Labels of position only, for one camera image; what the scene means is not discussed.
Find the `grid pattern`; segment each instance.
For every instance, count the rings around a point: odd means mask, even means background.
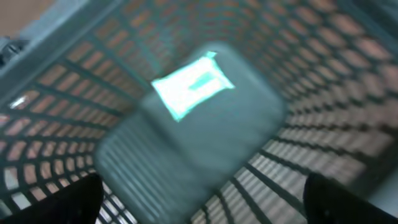
[[[305,223],[306,176],[365,196],[396,156],[398,66],[331,0],[125,1],[0,109],[3,211],[94,172],[98,141],[201,44],[238,49],[289,105],[275,138],[187,223]],[[135,223],[105,186],[98,223]]]

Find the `brown floor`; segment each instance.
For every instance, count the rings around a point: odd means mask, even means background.
[[[56,0],[0,0],[0,36],[17,36],[19,31]]]

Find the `dark green basket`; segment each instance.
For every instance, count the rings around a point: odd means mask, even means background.
[[[305,223],[310,172],[369,198],[398,156],[395,6],[95,0],[63,17],[51,9],[34,26],[38,36],[0,69],[0,210],[6,217],[96,172],[99,142],[139,107],[150,81],[216,40],[259,70],[289,112],[283,128],[181,220]],[[142,217],[105,189],[99,223]]]

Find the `shopping basket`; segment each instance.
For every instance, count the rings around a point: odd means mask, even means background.
[[[98,223],[305,223],[310,172],[397,215],[397,7],[57,1],[0,68],[2,216],[91,172]],[[206,52],[236,88],[176,122],[151,82]]]

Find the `mesh basket wall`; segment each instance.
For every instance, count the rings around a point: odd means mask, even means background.
[[[310,172],[367,197],[392,169],[397,61],[348,2],[117,4],[2,100],[5,216],[95,172],[97,144],[151,91],[150,81],[214,40],[232,45],[267,77],[289,104],[289,117],[187,223],[305,223]],[[134,211],[104,187],[98,223],[135,223]]]

